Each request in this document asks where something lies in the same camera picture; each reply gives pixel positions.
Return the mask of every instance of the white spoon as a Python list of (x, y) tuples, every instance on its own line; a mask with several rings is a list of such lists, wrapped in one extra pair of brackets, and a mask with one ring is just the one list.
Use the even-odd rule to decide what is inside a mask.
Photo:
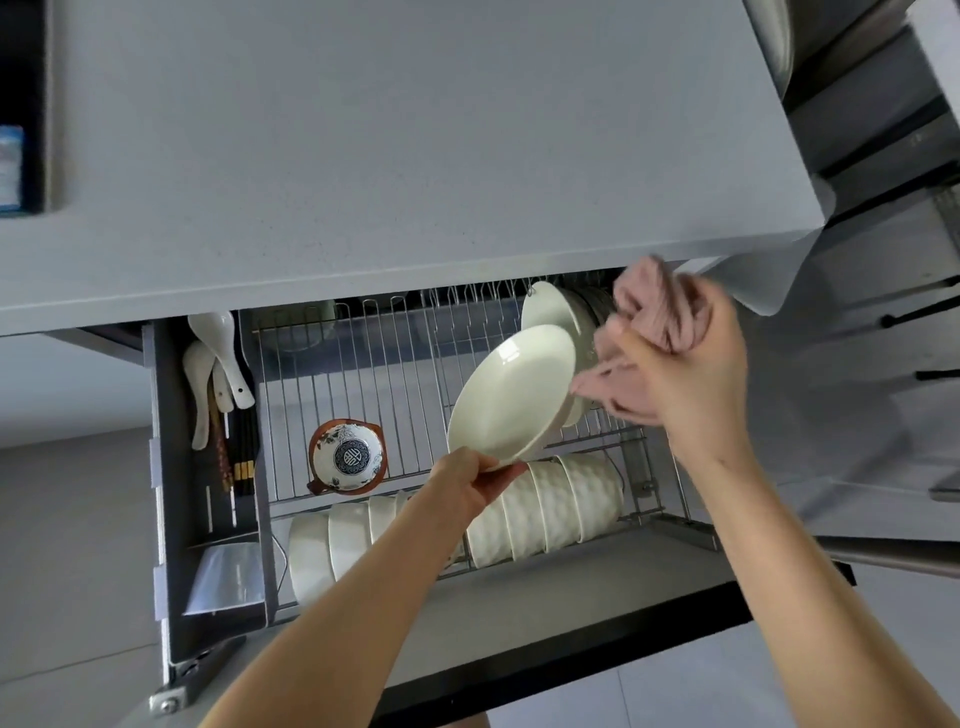
[(213, 398), (217, 401), (217, 409), (225, 415), (233, 411), (233, 396), (230, 394), (230, 383), (224, 372), (224, 365), (220, 359), (213, 362)]
[(210, 407), (206, 396), (206, 384), (210, 381), (213, 362), (216, 356), (202, 341), (195, 341), (183, 353), (183, 371), (193, 390), (193, 399), (197, 403), (197, 424), (193, 428), (193, 449), (204, 449), (210, 436)]
[(229, 311), (194, 313), (187, 316), (186, 320), (197, 338), (209, 346), (220, 359), (237, 406), (240, 409), (253, 407), (253, 392), (250, 391), (250, 386), (240, 371), (236, 354), (233, 353), (233, 314)]

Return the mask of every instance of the pull-out drawer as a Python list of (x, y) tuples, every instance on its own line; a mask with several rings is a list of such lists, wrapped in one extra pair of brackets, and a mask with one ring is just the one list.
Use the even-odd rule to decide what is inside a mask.
[[(609, 290), (615, 273), (556, 282)], [(199, 721), (204, 705), (264, 643), (261, 637), (240, 646), (242, 636), (282, 628), (299, 613), (286, 561), (291, 519), (346, 499), (314, 496), (306, 487), (314, 430), (338, 418), (380, 425), (388, 471), (375, 492), (419, 488), (446, 453), (450, 411), (470, 373), (519, 329), (531, 283), (237, 312), (262, 443), (248, 495), (224, 491), (213, 449), (190, 448), (194, 413), (180, 366), (192, 339), (186, 322), (146, 328), (163, 560), (156, 607), (171, 680), (152, 700), (155, 714), (184, 708), (214, 680), (196, 708)], [(378, 724), (439, 725), (750, 618), (715, 540), (689, 523), (681, 475), (661, 433), (592, 409), (558, 432), (542, 456), (568, 451), (601, 453), (617, 469), (626, 502), (618, 528), (594, 542), (485, 569), (475, 567), (465, 543), (404, 645)], [(668, 512), (679, 517), (665, 522)], [(688, 543), (664, 535), (665, 525)], [(264, 601), (185, 616), (204, 549), (244, 541), (259, 544)], [(242, 654), (218, 677), (236, 649)]]

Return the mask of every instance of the pink towel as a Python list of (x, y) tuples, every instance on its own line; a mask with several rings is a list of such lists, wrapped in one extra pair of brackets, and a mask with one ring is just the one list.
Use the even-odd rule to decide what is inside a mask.
[[(634, 331), (665, 352), (683, 353), (699, 344), (710, 323), (709, 304), (690, 278), (674, 276), (655, 257), (644, 257), (613, 284), (618, 313)], [(615, 417), (638, 425), (659, 425), (647, 384), (607, 332), (593, 336), (600, 363), (573, 378), (570, 392), (601, 402)]]

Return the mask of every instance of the dish rack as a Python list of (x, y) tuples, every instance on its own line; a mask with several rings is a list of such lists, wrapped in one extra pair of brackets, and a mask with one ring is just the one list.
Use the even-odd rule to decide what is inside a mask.
[[(241, 348), (255, 382), (263, 441), (254, 482), (268, 494), (263, 516), (269, 517), (259, 518), (260, 540), (273, 542), (273, 563), (264, 564), (269, 623), (299, 613), (287, 569), (291, 519), (367, 498), (314, 496), (307, 490), (308, 446), (317, 427), (338, 418), (380, 425), (387, 474), (371, 495), (416, 491), (447, 453), (446, 426), (470, 374), (519, 331), (523, 298), (533, 283), (609, 289), (616, 273), (501, 280), (241, 312)], [(602, 452), (617, 468), (627, 504), (622, 528), (664, 511), (642, 427), (597, 407), (559, 430), (540, 456), (565, 452)], [(685, 505), (679, 474), (676, 485)], [(465, 556), (441, 578), (476, 569), (466, 539), (464, 545)]]

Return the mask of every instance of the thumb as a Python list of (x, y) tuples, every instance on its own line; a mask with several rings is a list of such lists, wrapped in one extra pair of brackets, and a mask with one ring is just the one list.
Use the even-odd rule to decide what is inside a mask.
[(667, 354), (640, 336), (630, 327), (630, 322), (619, 314), (614, 313), (607, 320), (607, 333), (643, 372), (658, 371), (669, 360)]

